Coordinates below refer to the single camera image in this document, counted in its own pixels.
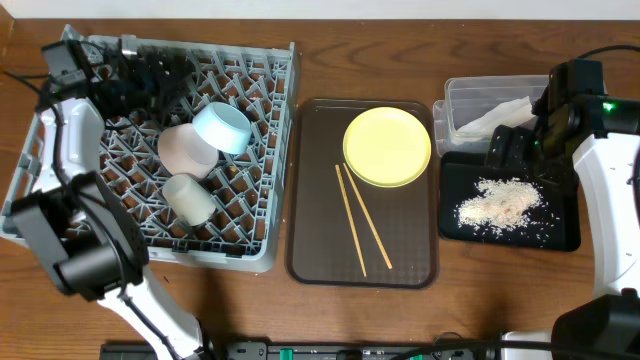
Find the cream plastic cup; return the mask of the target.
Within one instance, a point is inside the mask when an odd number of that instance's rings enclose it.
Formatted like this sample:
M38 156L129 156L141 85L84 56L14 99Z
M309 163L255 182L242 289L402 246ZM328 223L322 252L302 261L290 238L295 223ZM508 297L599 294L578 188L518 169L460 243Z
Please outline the cream plastic cup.
M191 176L172 176L163 186L162 195L176 215L190 226L206 222L216 207L211 194Z

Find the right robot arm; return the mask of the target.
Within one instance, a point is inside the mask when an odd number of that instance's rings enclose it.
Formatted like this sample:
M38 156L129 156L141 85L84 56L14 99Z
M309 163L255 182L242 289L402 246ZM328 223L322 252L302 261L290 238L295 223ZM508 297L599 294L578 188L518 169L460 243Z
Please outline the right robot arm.
M534 104L533 131L498 126L486 165L580 182L595 260L592 301L561 315L549 331L509 332L505 342L573 345L639 356L639 103L611 97L603 66L586 55L554 67Z

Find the white napkin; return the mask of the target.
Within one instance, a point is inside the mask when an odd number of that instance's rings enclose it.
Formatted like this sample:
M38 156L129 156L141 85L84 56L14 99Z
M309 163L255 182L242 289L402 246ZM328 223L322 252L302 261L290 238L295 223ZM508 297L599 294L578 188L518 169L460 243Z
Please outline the white napkin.
M503 102L485 115L460 127L457 132L465 136L489 136L500 126L515 127L534 117L530 97Z

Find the wooden chopstick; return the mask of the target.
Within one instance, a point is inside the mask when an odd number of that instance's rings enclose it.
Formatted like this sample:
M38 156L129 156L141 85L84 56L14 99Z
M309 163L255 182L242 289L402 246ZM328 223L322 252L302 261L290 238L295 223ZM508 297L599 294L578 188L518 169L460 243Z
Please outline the wooden chopstick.
M387 254L387 251L386 251L386 249L384 247L383 242L381 241L379 233L378 233L378 231L376 229L376 226L375 226L375 224L373 222L373 219L372 219L372 217L371 217L371 215L369 213L369 210L368 210L368 208L367 208L367 206L366 206L366 204L365 204L365 202L364 202L364 200L363 200L363 198L362 198L362 196L360 194L360 191L359 191L359 189L358 189L358 187L356 185L356 182L353 179L353 176L351 175L351 171L350 171L350 169L349 169L349 167L348 167L348 165L346 163L343 163L342 165L343 165L344 170L346 171L346 174L347 174L347 177L349 179L349 182L350 182L350 184L351 184L351 186L353 188L354 194L356 195L356 198L357 198L358 203L359 203L359 205L360 205L360 207L362 209L362 212L363 212L363 214L364 214L364 216L365 216L365 218L367 220L367 223L368 223L369 228L370 228L370 230L372 232L372 235L373 235L373 237L374 237L374 239L375 239L375 241L377 243L379 251L380 251L380 253L381 253L381 255L382 255L382 257L383 257L383 259L384 259L384 261L386 263L387 268L389 270L391 270L391 269L393 269L392 262L391 262L391 260L390 260L390 258L388 256L388 254Z
M354 242L354 246L356 249L356 253L357 253L357 257L360 263L360 267L361 267L361 271L363 276L366 278L367 277L367 270L366 270L366 266L364 263L364 259L363 259L363 255L362 255L362 251L361 251L361 246L360 246L360 242L359 242L359 237L357 234L357 230L356 230L356 226L354 223L354 219L353 219L353 214L351 211L351 206L349 203L349 199L348 199L348 195L346 192L346 188L345 188L345 184L344 184L344 180L342 177L342 172L340 169L340 166L338 164L334 165L335 168L335 172L336 172L336 176L338 179L338 183L339 183L339 187L340 187L340 191L341 191L341 196L343 199L343 203L344 203L344 207L345 207L345 211L347 214L347 219L348 219L348 223L349 223L349 227L351 230L351 234L352 234L352 238L353 238L353 242Z

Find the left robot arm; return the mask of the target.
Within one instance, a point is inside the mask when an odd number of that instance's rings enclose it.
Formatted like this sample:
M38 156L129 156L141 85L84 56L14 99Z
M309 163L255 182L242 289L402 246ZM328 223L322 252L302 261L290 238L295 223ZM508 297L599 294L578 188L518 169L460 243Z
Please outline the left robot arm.
M44 146L32 191L9 218L56 288L129 323L159 359L213 359L200 321L166 292L149 266L139 224L100 173L109 120L163 113L193 71L183 56L125 53L121 45L61 40L42 47L46 82L36 92Z

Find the light blue plastic bowl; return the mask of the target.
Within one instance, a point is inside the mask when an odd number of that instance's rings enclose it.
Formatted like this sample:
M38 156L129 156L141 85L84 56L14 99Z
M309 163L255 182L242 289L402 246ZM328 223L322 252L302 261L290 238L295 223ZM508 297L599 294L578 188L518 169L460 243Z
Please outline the light blue plastic bowl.
M249 119L223 102L206 105L192 120L196 133L212 147L232 155L246 152L252 130Z

